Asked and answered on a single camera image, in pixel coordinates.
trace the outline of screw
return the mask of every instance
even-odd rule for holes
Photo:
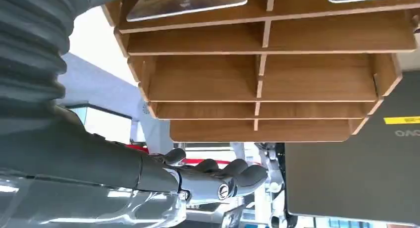
[[[179,198],[181,198],[181,200],[187,200],[188,199],[188,192],[186,192],[186,191],[181,191],[180,193],[179,193]]]
[[[220,200],[224,200],[229,195],[229,187],[226,184],[222,184],[219,187],[218,196]]]

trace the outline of yellow label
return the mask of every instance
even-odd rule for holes
[[[420,124],[420,116],[409,116],[409,117],[385,117],[385,124],[397,125],[397,124]]]

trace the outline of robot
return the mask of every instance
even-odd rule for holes
[[[73,21],[111,0],[0,0],[0,227],[171,227],[187,203],[252,193],[267,174],[236,160],[176,167],[89,134],[54,99]]]

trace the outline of wooden organizer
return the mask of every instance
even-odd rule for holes
[[[244,6],[127,22],[103,6],[151,113],[179,142],[344,141],[402,79],[420,0]]]

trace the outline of laptop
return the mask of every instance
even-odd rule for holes
[[[420,225],[420,71],[404,73],[358,135],[285,153],[290,213]]]

